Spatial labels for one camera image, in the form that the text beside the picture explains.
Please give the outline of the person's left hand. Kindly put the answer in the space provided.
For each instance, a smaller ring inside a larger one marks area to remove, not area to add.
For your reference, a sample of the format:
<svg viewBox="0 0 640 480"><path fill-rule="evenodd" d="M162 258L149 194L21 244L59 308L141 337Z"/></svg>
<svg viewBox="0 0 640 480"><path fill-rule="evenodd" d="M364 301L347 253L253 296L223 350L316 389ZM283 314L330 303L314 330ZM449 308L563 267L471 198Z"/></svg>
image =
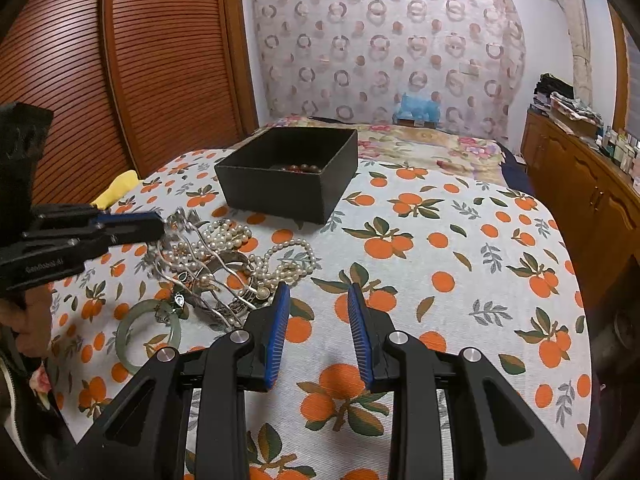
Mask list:
<svg viewBox="0 0 640 480"><path fill-rule="evenodd" d="M1 324L16 333L19 352L29 358L43 358L51 340L52 294L48 285L26 290L25 307L21 309L11 301L1 300Z"/></svg>

